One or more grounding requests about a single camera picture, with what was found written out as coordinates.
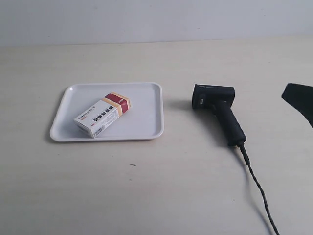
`table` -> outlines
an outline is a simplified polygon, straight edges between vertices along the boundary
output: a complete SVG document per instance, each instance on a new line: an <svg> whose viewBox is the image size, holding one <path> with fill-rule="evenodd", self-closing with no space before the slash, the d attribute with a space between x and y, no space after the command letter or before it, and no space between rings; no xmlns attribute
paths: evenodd
<svg viewBox="0 0 313 235"><path fill-rule="evenodd" d="M0 47L0 231L6 235L266 235L261 195L194 84L233 86L233 112L282 235L312 234L313 131L280 96L313 86L313 37ZM157 82L152 141L57 143L66 87Z"/></svg>

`black object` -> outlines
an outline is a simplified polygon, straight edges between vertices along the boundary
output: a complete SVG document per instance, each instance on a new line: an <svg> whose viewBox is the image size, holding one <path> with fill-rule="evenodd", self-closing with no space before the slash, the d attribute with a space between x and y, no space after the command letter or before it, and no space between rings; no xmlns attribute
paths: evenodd
<svg viewBox="0 0 313 235"><path fill-rule="evenodd" d="M298 110L313 128L313 87L289 83L282 98Z"/></svg>
<svg viewBox="0 0 313 235"><path fill-rule="evenodd" d="M246 136L230 107L235 99L233 87L195 85L192 96L193 109L211 109L228 140L228 146L243 145Z"/></svg>

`cord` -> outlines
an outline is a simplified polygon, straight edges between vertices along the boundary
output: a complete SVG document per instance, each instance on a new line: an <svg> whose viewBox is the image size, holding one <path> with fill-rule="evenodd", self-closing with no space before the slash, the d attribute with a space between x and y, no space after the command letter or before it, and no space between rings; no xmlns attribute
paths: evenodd
<svg viewBox="0 0 313 235"><path fill-rule="evenodd" d="M270 224L271 224L272 227L274 228L274 231L275 231L276 235L279 235L279 232L278 232L278 230L277 230L277 228L276 228L276 225L275 225L275 223L274 223L274 221L273 221L273 219L272 219L272 216L271 216L270 213L269 213L268 202L267 202L267 200L266 200L265 193L264 193L264 191L263 191L263 189L262 189L260 183L259 183L258 180L256 179L256 177L255 177L255 175L254 175L254 173L253 173L253 170L252 170L252 168L251 168L250 160L249 160L248 154L247 154L247 152L246 152L246 149L245 149L245 147L244 147L243 144L239 145L238 147L240 148L240 151L241 151L241 153L242 153L242 155L243 155L243 157L244 157L244 160L245 160L245 162L246 162L246 164L247 164L247 166L248 166L248 168L249 168L249 171L250 171L250 173L251 173L251 176L252 176L254 182L256 183L257 187L259 188L259 190L260 190L260 192L261 192L261 194L262 194L263 202L264 202L264 206L265 206L265 210L266 210L266 214L268 214L268 218L269 218Z"/></svg>

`wall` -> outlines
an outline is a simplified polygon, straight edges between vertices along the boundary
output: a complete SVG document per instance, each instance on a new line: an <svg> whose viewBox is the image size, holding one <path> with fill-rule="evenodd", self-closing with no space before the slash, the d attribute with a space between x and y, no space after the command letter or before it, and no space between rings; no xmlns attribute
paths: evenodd
<svg viewBox="0 0 313 235"><path fill-rule="evenodd" d="M313 34L312 0L0 0L0 46Z"/></svg>

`white tray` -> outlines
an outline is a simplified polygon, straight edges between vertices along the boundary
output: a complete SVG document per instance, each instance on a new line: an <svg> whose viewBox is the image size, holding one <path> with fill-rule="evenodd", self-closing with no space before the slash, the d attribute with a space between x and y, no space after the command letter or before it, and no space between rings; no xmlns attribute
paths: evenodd
<svg viewBox="0 0 313 235"><path fill-rule="evenodd" d="M110 92L126 96L131 108L96 138L73 119ZM164 130L162 88L157 83L76 84L66 89L50 130L55 141L150 140Z"/></svg>

